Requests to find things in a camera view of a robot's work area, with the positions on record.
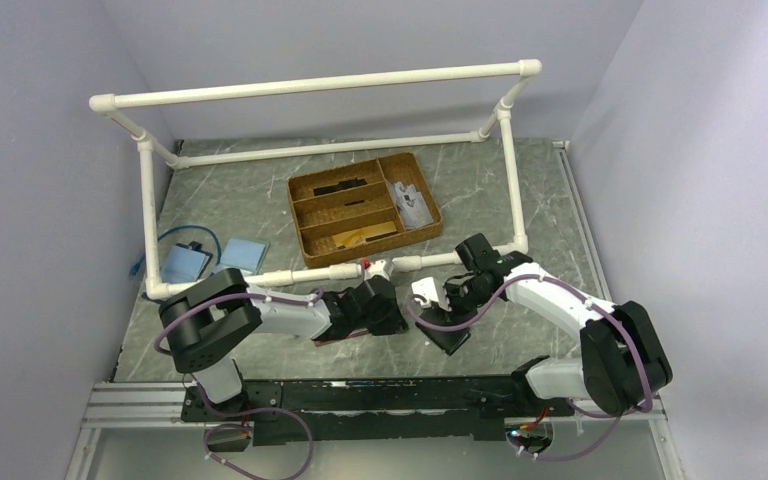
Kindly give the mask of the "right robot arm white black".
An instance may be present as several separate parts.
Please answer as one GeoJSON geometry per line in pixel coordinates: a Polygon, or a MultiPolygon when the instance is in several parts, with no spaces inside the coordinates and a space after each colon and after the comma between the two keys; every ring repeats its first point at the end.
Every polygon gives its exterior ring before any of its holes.
{"type": "Polygon", "coordinates": [[[463,330],[498,300],[518,304],[576,340],[577,358],[542,356],[512,374],[511,401],[534,415],[549,401],[590,400],[605,415],[649,411],[673,373],[647,310],[589,295],[550,274],[520,251],[502,254],[475,234],[456,246],[467,276],[444,285],[448,324],[463,330]]]}

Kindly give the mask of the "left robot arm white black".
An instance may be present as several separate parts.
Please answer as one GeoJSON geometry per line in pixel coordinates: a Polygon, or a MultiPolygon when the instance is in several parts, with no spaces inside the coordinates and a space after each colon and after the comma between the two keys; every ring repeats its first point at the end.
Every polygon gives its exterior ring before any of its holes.
{"type": "Polygon", "coordinates": [[[247,337],[282,334],[333,342],[408,328],[394,285],[380,275],[340,291],[296,295],[251,285],[241,271],[228,269],[168,298],[158,316],[163,328],[155,350],[196,380],[208,407],[224,420],[239,417],[247,406],[244,380],[231,356],[247,337]]]}

